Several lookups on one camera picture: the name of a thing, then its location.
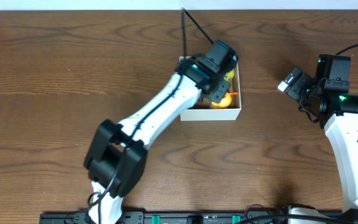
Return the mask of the yellow rubber duck toy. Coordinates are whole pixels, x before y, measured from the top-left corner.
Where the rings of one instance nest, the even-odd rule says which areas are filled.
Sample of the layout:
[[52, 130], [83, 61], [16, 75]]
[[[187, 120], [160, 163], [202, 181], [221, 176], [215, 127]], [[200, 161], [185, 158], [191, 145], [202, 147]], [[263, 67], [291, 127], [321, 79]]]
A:
[[238, 92], [231, 92], [228, 91], [226, 92], [226, 94], [224, 95], [224, 97], [222, 98], [222, 100], [219, 103], [216, 102], [211, 102], [210, 108], [211, 109], [224, 109], [224, 108], [228, 108], [229, 106], [232, 105], [233, 103], [233, 96], [238, 95]]

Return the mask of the yellow ball blue letters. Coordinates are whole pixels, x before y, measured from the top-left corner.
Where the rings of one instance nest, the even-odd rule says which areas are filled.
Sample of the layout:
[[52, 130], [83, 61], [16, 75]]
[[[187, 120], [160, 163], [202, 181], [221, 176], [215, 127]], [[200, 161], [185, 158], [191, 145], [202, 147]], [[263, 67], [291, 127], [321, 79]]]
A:
[[227, 72], [225, 75], [224, 75], [224, 80], [227, 81], [227, 82], [232, 82], [232, 79], [235, 77], [235, 70], [232, 69], [231, 71]]

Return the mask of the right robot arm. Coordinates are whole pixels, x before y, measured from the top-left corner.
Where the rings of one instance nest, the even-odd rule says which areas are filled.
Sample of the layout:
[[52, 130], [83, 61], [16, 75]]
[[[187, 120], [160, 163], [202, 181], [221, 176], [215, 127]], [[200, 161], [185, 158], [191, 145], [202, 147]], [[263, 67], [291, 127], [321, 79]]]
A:
[[316, 75], [294, 68], [278, 89], [324, 129], [341, 180], [344, 216], [358, 221], [358, 95], [349, 93], [351, 58], [319, 55]]

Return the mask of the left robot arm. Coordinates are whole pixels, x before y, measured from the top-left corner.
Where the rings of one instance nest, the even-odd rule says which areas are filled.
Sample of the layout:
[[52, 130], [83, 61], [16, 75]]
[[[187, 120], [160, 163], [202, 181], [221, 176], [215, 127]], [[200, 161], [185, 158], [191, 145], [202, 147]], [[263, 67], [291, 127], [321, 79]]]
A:
[[142, 177], [153, 142], [201, 96], [220, 102], [230, 87], [224, 77], [238, 60], [221, 40], [206, 54], [185, 55], [166, 86], [139, 111], [117, 124], [107, 119], [98, 126], [83, 163], [93, 186], [86, 223], [120, 219], [123, 198]]

